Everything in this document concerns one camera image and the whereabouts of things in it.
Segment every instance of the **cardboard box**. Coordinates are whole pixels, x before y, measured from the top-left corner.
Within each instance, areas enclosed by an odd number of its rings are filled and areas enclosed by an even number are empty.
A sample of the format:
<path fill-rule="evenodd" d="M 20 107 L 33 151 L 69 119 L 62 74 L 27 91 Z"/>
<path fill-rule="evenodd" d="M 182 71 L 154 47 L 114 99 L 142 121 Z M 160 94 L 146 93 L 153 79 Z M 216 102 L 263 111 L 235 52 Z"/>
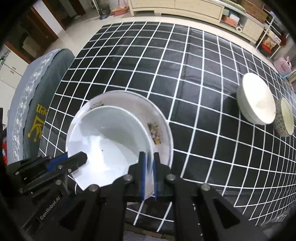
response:
<path fill-rule="evenodd" d="M 256 18 L 259 22 L 265 23 L 268 14 L 261 10 L 261 8 L 257 7 L 248 0 L 239 0 L 239 4 L 245 8 L 246 13 Z"/>
<path fill-rule="evenodd" d="M 269 30 L 268 34 L 274 42 L 276 42 L 277 44 L 281 44 L 281 39 L 273 31 Z"/>
<path fill-rule="evenodd" d="M 222 21 L 233 26 L 233 27 L 237 27 L 238 22 L 236 22 L 235 20 L 233 20 L 232 18 L 226 16 L 226 15 L 222 15 Z"/>
<path fill-rule="evenodd" d="M 256 5 L 257 7 L 259 7 L 260 9 L 263 8 L 264 2 L 262 0 L 248 0 L 248 1 Z"/>

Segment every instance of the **shelf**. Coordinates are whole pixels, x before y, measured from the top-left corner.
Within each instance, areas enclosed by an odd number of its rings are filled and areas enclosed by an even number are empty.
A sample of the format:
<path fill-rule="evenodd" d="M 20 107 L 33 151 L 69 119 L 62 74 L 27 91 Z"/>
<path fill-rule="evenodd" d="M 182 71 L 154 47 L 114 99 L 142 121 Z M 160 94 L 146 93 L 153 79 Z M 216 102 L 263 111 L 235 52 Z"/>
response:
<path fill-rule="evenodd" d="M 236 8 L 235 6 L 231 5 L 231 4 L 228 4 L 226 2 L 223 2 L 223 1 L 220 1 L 220 0 L 207 0 L 208 2 L 213 2 L 213 3 L 216 3 L 216 4 L 219 4 L 219 5 L 222 5 L 224 7 L 227 7 L 231 10 L 234 10 L 236 11 L 237 13 L 247 17 L 248 19 L 252 20 L 253 22 L 255 22 L 256 24 L 258 24 L 260 27 L 264 28 L 264 24 L 259 22 L 256 18 L 252 17 L 250 14 L 246 13 L 246 12 L 243 12 L 241 10 L 239 10 L 238 8 Z"/>

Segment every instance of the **doorway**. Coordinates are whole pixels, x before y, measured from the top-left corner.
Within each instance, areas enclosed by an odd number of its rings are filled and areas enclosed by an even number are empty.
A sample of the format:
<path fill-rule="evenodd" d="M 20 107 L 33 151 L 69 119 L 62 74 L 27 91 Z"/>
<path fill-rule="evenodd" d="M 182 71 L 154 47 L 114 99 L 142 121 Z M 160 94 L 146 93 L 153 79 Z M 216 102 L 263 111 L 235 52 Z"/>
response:
<path fill-rule="evenodd" d="M 72 21 L 86 12 L 79 0 L 42 0 L 55 19 L 66 30 Z"/>
<path fill-rule="evenodd" d="M 44 54 L 58 36 L 31 7 L 9 32 L 5 45 L 27 63 Z"/>

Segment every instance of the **black and white grid tablecloth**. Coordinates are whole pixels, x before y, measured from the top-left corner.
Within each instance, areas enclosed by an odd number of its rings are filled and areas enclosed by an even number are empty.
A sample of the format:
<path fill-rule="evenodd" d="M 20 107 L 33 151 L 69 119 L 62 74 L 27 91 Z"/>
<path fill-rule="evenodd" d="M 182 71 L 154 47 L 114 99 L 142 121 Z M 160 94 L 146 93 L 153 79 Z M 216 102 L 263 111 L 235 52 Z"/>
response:
<path fill-rule="evenodd" d="M 218 36 L 175 24 L 106 25 L 80 51 L 63 77 L 40 143 L 42 155 L 65 151 L 70 122 L 88 100 L 111 90 L 137 92 L 169 121 L 172 172 L 209 183 L 254 224 L 281 221 L 296 195 L 295 136 L 249 123 L 236 90 L 247 72 L 261 76 L 274 97 L 295 111 L 295 94 L 269 66 Z M 148 199 L 128 207 L 126 221 L 173 233 L 171 203 Z"/>

